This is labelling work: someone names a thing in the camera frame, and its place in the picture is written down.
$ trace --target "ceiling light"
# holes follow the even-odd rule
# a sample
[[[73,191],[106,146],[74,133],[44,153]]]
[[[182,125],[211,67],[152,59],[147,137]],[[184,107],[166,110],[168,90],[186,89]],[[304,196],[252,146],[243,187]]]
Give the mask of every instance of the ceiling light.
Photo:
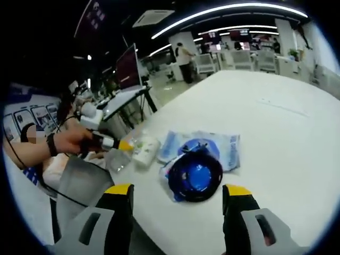
[[[171,44],[168,44],[168,45],[166,45],[166,46],[164,46],[164,47],[162,47],[158,50],[155,50],[154,52],[150,53],[149,57],[151,57],[152,55],[155,55],[156,53],[158,53],[158,52],[162,51],[163,49],[166,49],[167,47],[170,47],[170,46],[171,46]]]
[[[292,8],[284,7],[284,6],[281,6],[281,5],[276,5],[276,4],[263,4],[263,3],[229,4],[229,5],[224,5],[224,6],[219,6],[219,7],[211,8],[211,9],[208,9],[208,10],[205,10],[205,11],[202,11],[202,12],[198,12],[198,13],[190,15],[190,16],[184,18],[184,19],[178,20],[177,22],[169,25],[168,27],[164,28],[160,32],[158,32],[155,35],[153,35],[151,37],[151,39],[155,39],[158,36],[160,36],[163,33],[165,33],[166,31],[170,30],[171,28],[174,28],[174,27],[178,26],[179,24],[182,24],[185,21],[191,20],[191,19],[199,17],[201,15],[204,15],[204,14],[207,14],[207,13],[211,13],[211,12],[220,11],[220,10],[226,10],[226,9],[231,9],[231,8],[241,8],[241,7],[267,7],[267,8],[273,8],[273,9],[279,9],[279,10],[283,10],[283,11],[292,12],[292,13],[295,13],[297,15],[303,16],[304,18],[308,18],[308,16],[306,14],[304,14],[303,12],[300,12],[300,11],[292,9]]]
[[[277,27],[272,26],[272,25],[234,25],[232,27],[225,27],[225,28],[216,28],[216,29],[211,29],[206,32],[198,33],[198,35],[202,35],[205,33],[211,33],[211,32],[217,32],[221,30],[228,30],[228,29],[237,29],[237,28],[271,28],[271,29],[277,29]]]
[[[268,34],[268,35],[276,35],[276,36],[279,35],[279,33],[275,33],[275,32],[266,32],[266,31],[249,31],[249,33],[264,33],[264,34]]]

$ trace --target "desk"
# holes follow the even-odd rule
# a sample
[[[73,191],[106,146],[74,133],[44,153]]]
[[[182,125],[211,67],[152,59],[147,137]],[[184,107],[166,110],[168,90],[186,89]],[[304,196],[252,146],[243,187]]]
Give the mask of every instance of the desk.
[[[157,108],[152,98],[150,97],[150,94],[149,94],[150,88],[151,87],[143,87],[143,88],[138,88],[138,89],[131,90],[131,91],[119,92],[114,98],[112,98],[107,103],[107,106],[103,109],[103,112],[105,113],[103,120],[107,121],[117,112],[119,112],[124,106],[126,106],[128,103],[135,100],[137,97],[141,95],[145,96],[145,99],[147,100],[151,110],[155,113],[157,111]]]
[[[340,101],[307,83],[274,74],[220,71],[144,123],[164,142],[169,130],[239,133],[241,167],[222,183],[243,185],[301,246],[315,243],[339,203]],[[201,203],[176,203],[159,184],[161,164],[111,173],[133,183],[134,217],[167,254],[225,251],[222,187]]]

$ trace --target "person standing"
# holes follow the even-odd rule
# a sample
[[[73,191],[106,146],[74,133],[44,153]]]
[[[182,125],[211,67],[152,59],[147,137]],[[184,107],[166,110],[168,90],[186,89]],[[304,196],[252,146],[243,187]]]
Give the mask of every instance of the person standing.
[[[281,54],[281,45],[276,38],[274,38],[273,49],[276,54]]]
[[[181,42],[179,42],[175,50],[175,56],[177,59],[177,63],[181,69],[184,81],[187,84],[191,84],[193,80],[191,76],[190,62],[191,57],[193,57],[194,55],[191,54],[186,48],[184,48]]]

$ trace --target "hand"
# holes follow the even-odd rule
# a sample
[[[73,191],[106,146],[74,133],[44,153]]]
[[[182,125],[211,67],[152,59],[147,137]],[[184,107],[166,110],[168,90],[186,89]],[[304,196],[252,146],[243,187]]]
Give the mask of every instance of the hand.
[[[74,127],[54,135],[54,145],[58,153],[78,154],[81,144],[85,140],[92,140],[92,133],[82,126]],[[100,148],[88,148],[89,151],[100,150]]]

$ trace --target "white cloth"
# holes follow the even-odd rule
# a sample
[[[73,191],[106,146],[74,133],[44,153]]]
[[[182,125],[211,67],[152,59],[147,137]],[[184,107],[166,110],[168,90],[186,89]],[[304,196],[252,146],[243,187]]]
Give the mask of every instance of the white cloth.
[[[187,65],[191,61],[191,57],[184,50],[183,46],[178,47],[178,56],[176,57],[178,65]]]

